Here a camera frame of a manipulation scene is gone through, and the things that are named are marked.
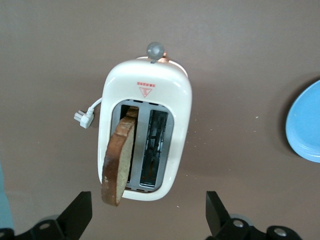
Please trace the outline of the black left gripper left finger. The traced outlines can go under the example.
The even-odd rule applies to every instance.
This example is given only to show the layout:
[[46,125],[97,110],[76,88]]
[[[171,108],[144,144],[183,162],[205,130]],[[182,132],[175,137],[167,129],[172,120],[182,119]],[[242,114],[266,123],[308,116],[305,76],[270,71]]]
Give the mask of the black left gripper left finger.
[[78,240],[92,219],[92,194],[82,191],[57,219],[43,220],[18,240]]

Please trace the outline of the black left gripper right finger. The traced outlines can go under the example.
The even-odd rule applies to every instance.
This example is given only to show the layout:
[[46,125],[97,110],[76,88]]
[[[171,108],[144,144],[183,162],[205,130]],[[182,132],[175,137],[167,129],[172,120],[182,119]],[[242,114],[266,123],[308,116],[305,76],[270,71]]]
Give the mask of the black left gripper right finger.
[[247,221],[231,217],[215,191],[206,192],[205,217],[211,235],[208,240],[264,240],[265,233]]

